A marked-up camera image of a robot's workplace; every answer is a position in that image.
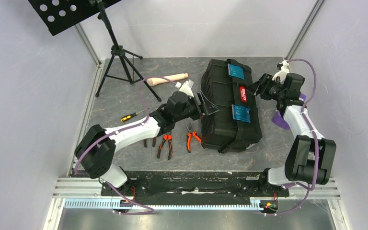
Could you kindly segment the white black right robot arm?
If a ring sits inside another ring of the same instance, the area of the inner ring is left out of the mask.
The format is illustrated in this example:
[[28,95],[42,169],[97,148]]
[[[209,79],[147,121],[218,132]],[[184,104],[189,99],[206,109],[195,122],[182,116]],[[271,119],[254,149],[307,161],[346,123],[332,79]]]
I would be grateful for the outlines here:
[[219,111],[201,121],[202,146],[220,153],[244,151],[263,136],[257,118],[256,97],[276,101],[280,117],[291,130],[294,142],[283,166],[267,169],[258,181],[258,191],[271,195],[277,186],[295,184],[313,189],[327,184],[336,143],[325,138],[312,123],[306,99],[300,96],[305,79],[288,73],[284,79],[264,74],[250,86],[228,74],[206,72],[201,89]]

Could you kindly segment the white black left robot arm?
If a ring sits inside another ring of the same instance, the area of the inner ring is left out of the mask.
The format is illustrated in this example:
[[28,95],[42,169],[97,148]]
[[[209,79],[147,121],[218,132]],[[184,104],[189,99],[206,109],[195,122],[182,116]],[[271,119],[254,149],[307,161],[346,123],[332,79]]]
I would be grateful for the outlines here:
[[91,179],[101,178],[111,184],[120,196],[125,196],[131,190],[131,182],[122,167],[113,165],[117,151],[138,141],[167,134],[181,120],[198,120],[218,111],[219,107],[202,91],[198,91],[196,97],[176,91],[166,103],[141,120],[110,128],[94,125],[74,151],[77,158],[74,172],[85,173]]

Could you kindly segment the black plastic toolbox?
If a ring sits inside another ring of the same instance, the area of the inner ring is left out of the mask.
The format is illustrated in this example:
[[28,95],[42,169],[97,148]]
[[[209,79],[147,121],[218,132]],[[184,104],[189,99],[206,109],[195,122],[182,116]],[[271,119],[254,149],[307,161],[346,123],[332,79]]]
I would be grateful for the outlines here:
[[234,59],[211,59],[201,90],[219,111],[201,119],[201,145],[219,153],[242,152],[263,137],[252,85],[252,69]]

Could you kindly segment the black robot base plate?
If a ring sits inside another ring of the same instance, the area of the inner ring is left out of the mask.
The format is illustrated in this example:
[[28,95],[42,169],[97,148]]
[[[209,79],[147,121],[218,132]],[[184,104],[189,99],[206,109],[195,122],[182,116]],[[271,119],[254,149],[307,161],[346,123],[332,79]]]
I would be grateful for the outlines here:
[[269,185],[264,172],[128,171],[119,188],[143,205],[246,205],[289,197],[289,191]]

